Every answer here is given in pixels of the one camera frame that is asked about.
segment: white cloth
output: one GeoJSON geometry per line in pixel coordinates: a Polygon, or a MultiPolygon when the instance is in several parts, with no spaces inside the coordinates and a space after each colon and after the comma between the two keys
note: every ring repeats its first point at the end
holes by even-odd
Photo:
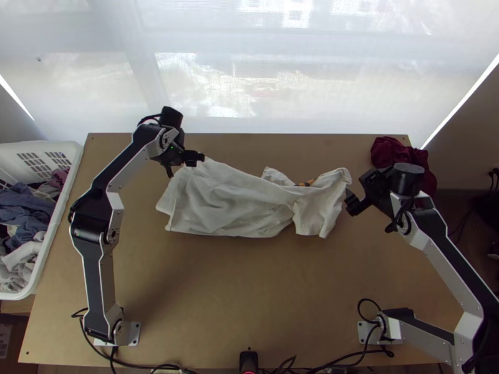
{"type": "Polygon", "coordinates": [[[19,292],[28,284],[37,255],[42,247],[45,231],[39,231],[29,241],[9,254],[0,248],[0,291],[19,292]]]}
{"type": "Polygon", "coordinates": [[[156,209],[170,216],[169,231],[272,237],[294,221],[297,234],[325,238],[351,183],[345,168],[301,187],[272,168],[258,178],[206,158],[196,168],[185,166],[175,173],[156,209]]]}

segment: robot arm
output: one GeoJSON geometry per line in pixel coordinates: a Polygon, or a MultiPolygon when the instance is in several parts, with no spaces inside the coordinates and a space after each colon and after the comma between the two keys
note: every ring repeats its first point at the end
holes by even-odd
{"type": "Polygon", "coordinates": [[[82,256],[87,291],[84,328],[96,345],[138,344],[140,324],[124,321],[123,308],[115,301],[112,251],[119,242],[124,214],[119,192],[149,159],[160,162],[169,177],[173,176],[171,166],[196,166],[197,161],[204,161],[203,154],[184,149],[181,123],[182,114],[169,107],[143,118],[129,146],[70,208],[69,233],[82,256]]]}
{"type": "MultiPolygon", "coordinates": [[[[391,218],[387,233],[398,231],[427,256],[450,289],[463,314],[453,332],[415,318],[408,308],[382,310],[379,329],[370,344],[411,343],[453,368],[453,372],[497,373],[499,368],[499,301],[447,236],[447,225],[431,198],[419,191],[424,169],[397,163],[370,170],[359,178],[366,197],[350,191],[345,200],[351,216],[371,205],[391,218]]],[[[359,340],[364,343],[373,325],[359,321],[359,340]]]]}

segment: mounting plate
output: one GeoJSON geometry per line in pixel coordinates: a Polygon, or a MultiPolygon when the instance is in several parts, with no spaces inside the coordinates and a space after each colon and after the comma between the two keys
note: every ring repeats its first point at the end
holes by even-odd
{"type": "Polygon", "coordinates": [[[383,334],[383,328],[376,327],[374,324],[370,324],[369,322],[366,322],[364,320],[357,321],[357,332],[359,334],[359,343],[362,345],[366,344],[366,339],[367,336],[369,335],[369,332],[371,329],[374,327],[374,331],[372,332],[371,336],[369,337],[369,341],[367,344],[371,345],[393,345],[393,344],[402,344],[401,340],[393,340],[393,341],[388,341],[388,340],[380,340],[381,335],[383,334]]]}
{"type": "Polygon", "coordinates": [[[118,344],[104,342],[101,339],[95,338],[94,345],[97,347],[114,347],[116,345],[134,347],[138,344],[140,322],[120,321],[115,330],[115,339],[118,344]]]}

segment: window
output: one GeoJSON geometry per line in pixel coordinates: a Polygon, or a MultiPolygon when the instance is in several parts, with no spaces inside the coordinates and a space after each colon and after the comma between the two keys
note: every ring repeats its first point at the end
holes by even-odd
{"type": "Polygon", "coordinates": [[[300,21],[301,20],[301,11],[289,11],[289,19],[291,21],[300,21]]]}
{"type": "Polygon", "coordinates": [[[359,10],[361,12],[369,12],[371,10],[371,3],[369,1],[361,1],[359,3],[359,10]]]}

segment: floor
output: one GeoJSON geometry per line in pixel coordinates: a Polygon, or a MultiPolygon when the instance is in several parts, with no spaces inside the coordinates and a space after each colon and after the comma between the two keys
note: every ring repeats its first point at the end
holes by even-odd
{"type": "MultiPolygon", "coordinates": [[[[460,222],[461,218],[469,211],[471,201],[477,192],[463,191],[439,191],[435,197],[435,205],[452,232],[460,222]]],[[[485,279],[493,291],[499,290],[499,261],[491,260],[487,257],[488,249],[492,242],[499,240],[499,234],[490,229],[476,214],[470,216],[465,229],[463,230],[458,248],[464,253],[467,259],[477,272],[485,279]]],[[[444,374],[452,371],[447,365],[442,365],[444,374]]],[[[391,367],[366,367],[354,368],[349,373],[368,374],[439,374],[438,365],[405,365],[391,367]]],[[[120,374],[144,373],[142,370],[128,368],[118,368],[120,374]]],[[[219,370],[202,370],[200,374],[220,373],[219,370]]],[[[64,367],[52,365],[39,365],[38,374],[108,374],[109,368],[89,368],[89,367],[64,367]]]]}

